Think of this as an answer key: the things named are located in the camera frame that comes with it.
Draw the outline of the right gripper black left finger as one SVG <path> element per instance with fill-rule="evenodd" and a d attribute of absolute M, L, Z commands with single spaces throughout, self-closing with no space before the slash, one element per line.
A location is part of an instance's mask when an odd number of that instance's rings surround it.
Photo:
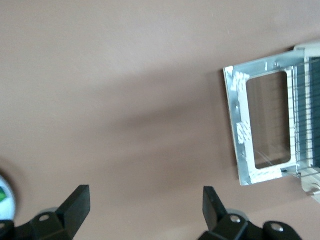
<path fill-rule="evenodd" d="M 72 240 L 90 212 L 90 186 L 79 185 L 54 212 L 38 214 L 29 222 L 15 226 L 0 221 L 2 240 Z"/>

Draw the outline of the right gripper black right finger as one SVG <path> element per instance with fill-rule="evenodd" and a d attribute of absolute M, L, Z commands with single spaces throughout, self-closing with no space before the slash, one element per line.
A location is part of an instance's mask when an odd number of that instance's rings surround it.
<path fill-rule="evenodd" d="M 260 228 L 240 214 L 229 213 L 212 186 L 203 188 L 202 212 L 208 231 L 200 240 L 299 240 L 288 224 L 267 221 Z"/>

